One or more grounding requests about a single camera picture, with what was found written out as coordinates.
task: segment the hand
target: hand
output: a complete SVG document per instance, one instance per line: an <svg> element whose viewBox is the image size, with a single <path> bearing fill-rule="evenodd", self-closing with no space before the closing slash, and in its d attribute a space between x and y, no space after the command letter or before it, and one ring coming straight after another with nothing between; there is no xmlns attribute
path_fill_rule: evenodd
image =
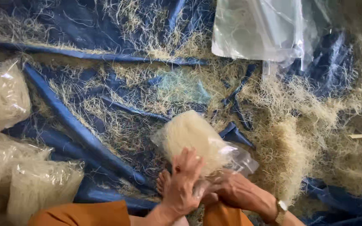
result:
<svg viewBox="0 0 362 226"><path fill-rule="evenodd" d="M265 223L274 222L277 217L276 198L240 173L224 169L214 179L212 191L231 206L259 213Z"/></svg>
<svg viewBox="0 0 362 226"><path fill-rule="evenodd" d="M161 205L171 210L176 218L198 208L205 189L196 196L192 190L203 166L203 159L196 155L195 149L184 148L181 155L173 158L171 183L163 190L165 193Z"/></svg>

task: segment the orange pants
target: orange pants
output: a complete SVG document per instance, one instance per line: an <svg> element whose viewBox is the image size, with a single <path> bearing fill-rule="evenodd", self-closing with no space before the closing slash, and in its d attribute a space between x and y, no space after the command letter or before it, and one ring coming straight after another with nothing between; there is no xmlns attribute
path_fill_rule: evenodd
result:
<svg viewBox="0 0 362 226"><path fill-rule="evenodd" d="M129 226L125 201L65 204L35 214L28 226ZM241 209L221 202L205 208L204 226L253 226Z"/></svg>

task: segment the left hand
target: left hand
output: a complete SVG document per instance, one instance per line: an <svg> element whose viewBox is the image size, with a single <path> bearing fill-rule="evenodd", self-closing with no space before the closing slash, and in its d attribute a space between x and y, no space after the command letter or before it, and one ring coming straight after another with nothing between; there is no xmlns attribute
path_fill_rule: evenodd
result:
<svg viewBox="0 0 362 226"><path fill-rule="evenodd" d="M203 159L196 155L195 149L184 148L181 155L173 157L173 174L161 205L171 210L175 218L188 214L198 208L205 189L197 196L193 195L195 182L198 180Z"/></svg>

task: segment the person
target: person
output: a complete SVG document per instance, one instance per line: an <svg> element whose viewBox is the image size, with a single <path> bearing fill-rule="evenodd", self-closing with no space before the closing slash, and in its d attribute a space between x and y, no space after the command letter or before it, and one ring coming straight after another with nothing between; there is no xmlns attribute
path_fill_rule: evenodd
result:
<svg viewBox="0 0 362 226"><path fill-rule="evenodd" d="M157 189L162 195L159 203L146 217L129 216L125 201L65 204L41 210L29 220L29 226L187 226L185 215L205 206L204 226L252 226L241 211L258 213L265 223L275 224L279 210L277 199L259 188L243 175L223 170L211 183L199 180L204 160L196 151L183 149L173 158L172 175L163 171L157 179ZM285 212L283 226L304 225L292 213Z"/></svg>

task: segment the gold watch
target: gold watch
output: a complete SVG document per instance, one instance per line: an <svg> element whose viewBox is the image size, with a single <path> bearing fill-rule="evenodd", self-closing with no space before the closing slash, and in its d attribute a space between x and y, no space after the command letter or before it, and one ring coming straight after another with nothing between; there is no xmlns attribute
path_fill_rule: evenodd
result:
<svg viewBox="0 0 362 226"><path fill-rule="evenodd" d="M282 200L277 200L277 206L278 206L278 216L275 219L275 222L277 223L277 225L282 225L283 224L283 220L284 220L284 216L287 212L287 205L285 202L283 202Z"/></svg>

